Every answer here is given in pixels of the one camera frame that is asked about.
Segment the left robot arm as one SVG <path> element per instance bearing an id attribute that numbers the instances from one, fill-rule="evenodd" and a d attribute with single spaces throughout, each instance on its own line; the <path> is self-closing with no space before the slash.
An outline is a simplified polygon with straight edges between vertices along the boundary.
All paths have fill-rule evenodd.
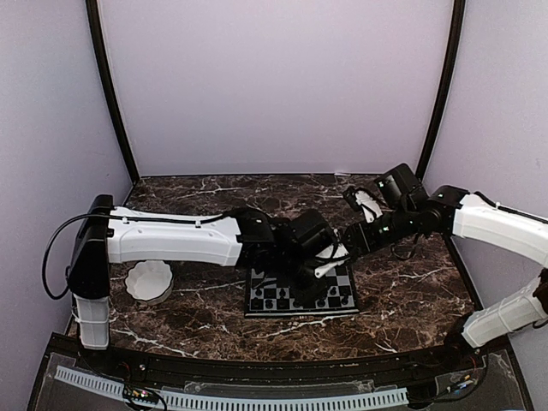
<path id="1" fill-rule="evenodd" d="M 308 210 L 295 219 L 271 217 L 252 207 L 213 216 L 184 216 L 116 206 L 109 194 L 97 196 L 85 214 L 63 222 L 46 243 L 41 277 L 47 277 L 51 249 L 71 224 L 80 228 L 65 270 L 66 286 L 54 301 L 73 296 L 80 344 L 102 373 L 121 365 L 110 346 L 110 266 L 158 260 L 207 263 L 252 269 L 289 279 L 302 302 L 324 289 L 324 276 L 349 257 L 349 250 L 323 216 Z"/>

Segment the black white chessboard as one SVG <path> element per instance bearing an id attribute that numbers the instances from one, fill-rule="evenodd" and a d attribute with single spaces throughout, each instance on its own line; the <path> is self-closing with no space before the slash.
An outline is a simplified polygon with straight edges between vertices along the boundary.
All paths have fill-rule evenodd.
<path id="1" fill-rule="evenodd" d="M 301 290 L 286 277 L 250 270 L 246 277 L 246 318 L 343 316 L 360 311 L 352 271 L 338 266 L 327 272 L 319 289 Z"/>

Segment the black corner piece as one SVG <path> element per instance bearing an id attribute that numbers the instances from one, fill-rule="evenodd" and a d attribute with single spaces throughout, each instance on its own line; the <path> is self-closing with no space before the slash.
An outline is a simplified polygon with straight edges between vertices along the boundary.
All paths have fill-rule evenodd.
<path id="1" fill-rule="evenodd" d="M 251 308 L 253 310 L 259 310 L 261 308 L 262 300 L 259 298 L 253 298 L 251 300 Z"/>

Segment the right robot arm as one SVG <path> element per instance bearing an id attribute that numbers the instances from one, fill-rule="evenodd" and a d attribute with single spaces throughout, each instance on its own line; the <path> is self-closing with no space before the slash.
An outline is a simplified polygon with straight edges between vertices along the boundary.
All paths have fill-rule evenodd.
<path id="1" fill-rule="evenodd" d="M 364 188 L 348 188 L 344 199 L 365 214 L 342 242 L 357 259 L 410 236 L 452 238 L 472 270 L 486 307 L 459 319 L 437 354 L 446 372 L 468 360 L 471 348 L 547 323 L 547 220 L 512 209 L 479 192 L 442 186 L 431 195 L 415 188 L 384 194 L 388 210 Z"/>

